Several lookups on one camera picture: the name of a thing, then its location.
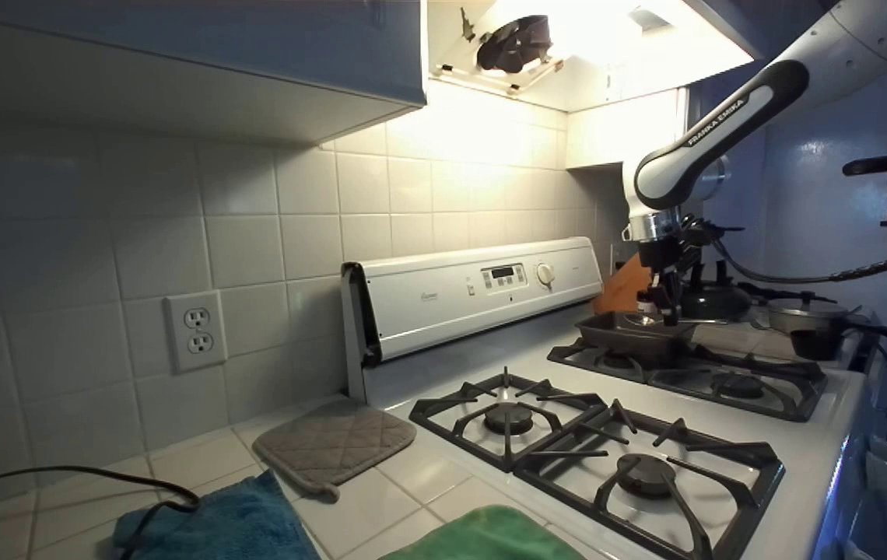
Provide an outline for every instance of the frying pan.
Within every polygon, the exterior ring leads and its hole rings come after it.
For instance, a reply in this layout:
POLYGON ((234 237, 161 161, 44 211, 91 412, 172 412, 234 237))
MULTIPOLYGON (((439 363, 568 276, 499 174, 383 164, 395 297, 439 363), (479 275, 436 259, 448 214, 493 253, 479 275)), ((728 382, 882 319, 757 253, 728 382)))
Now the frying pan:
POLYGON ((693 324, 653 324, 641 315, 595 315, 576 324, 584 345, 597 345, 610 355, 628 355, 644 367, 673 363, 686 353, 693 324))
POLYGON ((769 301, 769 324, 771 331, 789 337, 795 355, 811 360, 832 360, 840 353, 847 331, 887 337, 887 328, 868 324, 854 312, 847 312, 826 298, 769 301))

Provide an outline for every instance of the electrical outlet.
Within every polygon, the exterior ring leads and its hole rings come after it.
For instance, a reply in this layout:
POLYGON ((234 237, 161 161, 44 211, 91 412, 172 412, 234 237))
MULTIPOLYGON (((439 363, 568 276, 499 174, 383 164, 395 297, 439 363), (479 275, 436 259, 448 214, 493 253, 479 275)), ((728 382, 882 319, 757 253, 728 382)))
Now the electrical outlet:
POLYGON ((217 294, 183 294, 164 298, 172 367, 198 370, 228 360, 224 315, 217 294))

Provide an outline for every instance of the stovetop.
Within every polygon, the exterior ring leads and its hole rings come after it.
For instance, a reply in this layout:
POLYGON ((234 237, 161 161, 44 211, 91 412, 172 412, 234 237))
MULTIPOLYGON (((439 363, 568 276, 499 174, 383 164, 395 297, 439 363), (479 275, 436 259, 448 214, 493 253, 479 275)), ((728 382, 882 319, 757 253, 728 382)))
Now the stovetop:
POLYGON ((506 370, 421 400, 409 420, 673 560, 739 557, 783 474, 765 441, 506 370))
POLYGON ((811 360, 765 360, 710 349, 686 349, 668 363, 641 363, 630 355, 602 353, 600 345, 576 338, 571 345, 554 345, 546 359, 589 375, 619 376, 795 424, 811 418, 824 389, 824 375, 811 360))
MULTIPOLYGON (((565 367, 558 360, 546 360, 546 353, 554 345, 568 345, 576 343, 576 324, 589 319, 589 307, 565 307, 558 315, 543 315, 534 321, 521 321, 504 331, 492 331, 492 332, 479 332, 451 345, 439 345, 432 353, 421 353, 402 360, 390 360, 383 367, 370 367, 367 379, 370 379, 370 404, 374 408, 385 408, 398 418, 408 418, 412 412, 416 401, 424 400, 444 400, 451 392, 456 392, 463 382, 485 382, 493 375, 500 375, 504 367, 517 376, 521 376, 526 382, 540 382, 546 379, 554 389, 563 389, 568 395, 597 395, 605 408, 613 401, 619 401, 628 414, 644 414, 644 418, 657 418, 659 424, 675 424, 685 420, 686 430, 693 433, 710 433, 714 439, 726 441, 765 441, 776 459, 782 462, 782 478, 759 517, 759 527, 754 529, 742 557, 757 557, 757 560, 776 560, 776 557, 810 557, 811 542, 816 542, 816 529, 820 519, 820 508, 824 498, 835 486, 835 464, 840 459, 840 445, 847 445, 847 430, 853 424, 853 412, 857 401, 857 389, 862 389, 862 376, 847 375, 835 363, 818 363, 824 375, 824 389, 811 408, 811 418, 807 424, 789 424, 789 420, 779 420, 779 418, 765 418, 765 414, 754 414, 754 412, 739 412, 739 408, 728 408, 717 401, 704 401, 704 400, 689 400, 682 392, 659 392, 653 387, 641 387, 641 382, 628 382, 619 376, 597 376, 597 375, 584 375, 578 367, 565 367)), ((739 338, 749 338, 754 332, 739 332, 736 328, 723 328, 723 332, 714 338, 706 338, 710 349, 712 343, 723 338, 723 355, 736 353, 736 349, 763 349, 757 355, 771 355, 782 359, 782 345, 779 343, 763 343, 763 345, 746 345, 739 338)), ((559 424, 571 424, 583 414, 568 414, 559 412, 559 424)), ((531 418, 534 433, 513 439, 513 454, 539 445, 543 436, 543 420, 531 418)), ((421 428, 421 439, 432 439, 432 447, 444 447, 444 459, 459 462, 472 477, 485 478, 485 483, 500 483, 513 491, 519 491, 521 501, 534 501, 540 505, 543 517, 563 529, 565 534, 578 534, 583 542, 595 546, 597 550, 602 550, 605 557, 659 557, 653 550, 647 550, 644 546, 613 532, 605 523, 591 519, 584 513, 578 513, 578 508, 571 508, 568 501, 558 501, 546 498, 546 491, 539 491, 528 478, 521 478, 519 474, 528 469, 540 469, 543 464, 517 464, 517 469, 504 469, 493 462, 483 462, 475 452, 465 452, 459 445, 440 441, 436 430, 421 428)), ((673 441, 662 441, 659 447, 653 447, 657 436, 647 436, 647 430, 641 430, 641 436, 626 436, 628 439, 628 452, 647 452, 657 459, 675 459, 675 462, 704 462, 710 454, 701 452, 686 452, 679 454, 675 447, 668 447, 673 441)), ((584 462, 595 469, 600 466, 615 466, 619 452, 622 447, 610 447, 615 441, 602 441, 605 445, 605 459, 597 462, 584 462)), ((730 478, 742 478, 742 483, 757 483, 757 469, 754 466, 730 466, 730 478)), ((563 486, 571 491, 571 486, 578 486, 584 491, 589 483, 576 483, 576 478, 563 478, 563 486)), ((626 511, 622 505, 610 501, 610 511, 622 508, 615 513, 630 517, 630 511, 626 511)), ((704 529, 710 534, 710 542, 714 542, 714 519, 717 519, 717 532, 726 523, 728 511, 704 511, 704 529)), ((689 548, 689 532, 679 534, 679 548, 689 548)))

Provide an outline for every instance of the green towel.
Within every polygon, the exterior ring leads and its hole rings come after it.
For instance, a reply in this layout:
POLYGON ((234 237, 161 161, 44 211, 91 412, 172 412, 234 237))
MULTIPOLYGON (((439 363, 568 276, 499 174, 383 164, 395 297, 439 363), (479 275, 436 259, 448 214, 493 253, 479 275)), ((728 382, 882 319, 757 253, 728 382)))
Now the green towel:
POLYGON ((583 560, 583 555, 519 511, 479 508, 385 560, 583 560))
MULTIPOLYGON (((146 511, 117 519, 113 546, 131 542, 146 511)), ((198 501, 197 513, 158 511, 134 560, 318 560, 296 511, 270 474, 243 478, 198 501)))

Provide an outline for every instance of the white cabinet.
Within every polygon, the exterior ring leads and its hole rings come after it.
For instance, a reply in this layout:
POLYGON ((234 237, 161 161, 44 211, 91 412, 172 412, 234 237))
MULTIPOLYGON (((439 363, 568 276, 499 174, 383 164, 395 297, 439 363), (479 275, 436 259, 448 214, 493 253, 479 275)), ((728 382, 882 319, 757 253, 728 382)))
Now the white cabinet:
POLYGON ((686 86, 565 116, 565 167, 619 164, 686 131, 686 86))
POLYGON ((313 143, 424 104, 416 0, 0 0, 0 118, 313 143))

